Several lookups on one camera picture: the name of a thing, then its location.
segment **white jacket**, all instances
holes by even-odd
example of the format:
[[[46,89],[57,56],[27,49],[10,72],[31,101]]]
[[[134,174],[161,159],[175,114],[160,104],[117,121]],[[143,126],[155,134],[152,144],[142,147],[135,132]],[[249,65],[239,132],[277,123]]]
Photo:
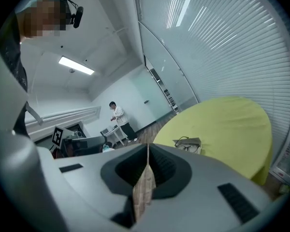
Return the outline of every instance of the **white jacket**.
[[[129,122],[128,117],[121,106],[116,106],[113,114],[119,126],[123,126]]]

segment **wooden floor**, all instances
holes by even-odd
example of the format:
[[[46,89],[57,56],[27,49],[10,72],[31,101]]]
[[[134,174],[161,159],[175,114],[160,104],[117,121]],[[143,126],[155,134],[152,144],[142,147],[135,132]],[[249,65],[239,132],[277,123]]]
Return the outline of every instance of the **wooden floor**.
[[[171,114],[171,115],[167,115],[161,118],[155,124],[137,133],[138,135],[137,142],[132,141],[128,143],[127,141],[124,141],[125,146],[136,144],[136,143],[142,143],[142,144],[153,143],[156,135],[161,130],[161,128],[174,116],[175,114]],[[114,146],[114,149],[119,149],[122,147],[124,147],[122,144],[117,144],[116,146]],[[267,194],[272,200],[275,200],[276,198],[280,196],[279,194],[280,185],[281,185],[281,182],[277,180],[274,176],[269,174],[266,179],[266,183],[261,187],[265,192],[267,192]],[[133,189],[133,203],[134,203],[134,211],[135,211],[136,220],[138,220],[141,217],[146,207],[150,205],[152,190],[155,187],[156,187],[155,178],[148,164],[148,158],[147,158],[147,166],[145,167],[144,172],[142,173],[138,183]]]

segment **black shirt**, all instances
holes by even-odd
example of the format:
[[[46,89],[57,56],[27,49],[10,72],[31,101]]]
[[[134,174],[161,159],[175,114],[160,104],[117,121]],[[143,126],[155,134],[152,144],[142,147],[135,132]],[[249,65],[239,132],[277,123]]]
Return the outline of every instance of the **black shirt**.
[[[27,92],[27,75],[20,60],[20,35],[15,12],[11,13],[6,19],[0,30],[0,53],[13,76]],[[29,137],[25,125],[25,112],[26,106],[23,107],[19,114],[14,131]]]

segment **white table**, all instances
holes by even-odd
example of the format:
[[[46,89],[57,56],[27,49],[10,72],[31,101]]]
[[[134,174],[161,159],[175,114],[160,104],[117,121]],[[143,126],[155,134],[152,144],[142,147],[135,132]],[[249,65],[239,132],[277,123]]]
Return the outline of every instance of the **white table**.
[[[121,144],[123,146],[125,146],[125,144],[121,141],[120,137],[118,137],[118,134],[116,133],[116,131],[119,130],[119,129],[120,129],[120,126],[117,126],[115,129],[112,129],[108,133],[104,134],[104,136],[108,137],[108,136],[114,134],[116,136],[116,138],[121,142]]]

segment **round table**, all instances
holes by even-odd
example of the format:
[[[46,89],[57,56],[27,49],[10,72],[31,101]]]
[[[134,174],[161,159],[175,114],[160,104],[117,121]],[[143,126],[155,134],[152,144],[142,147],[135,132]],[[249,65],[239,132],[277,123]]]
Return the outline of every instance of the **round table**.
[[[199,137],[201,154],[227,164],[263,185],[272,159],[271,123],[266,112],[243,97],[203,101],[172,118],[154,143],[173,146],[180,137]]]

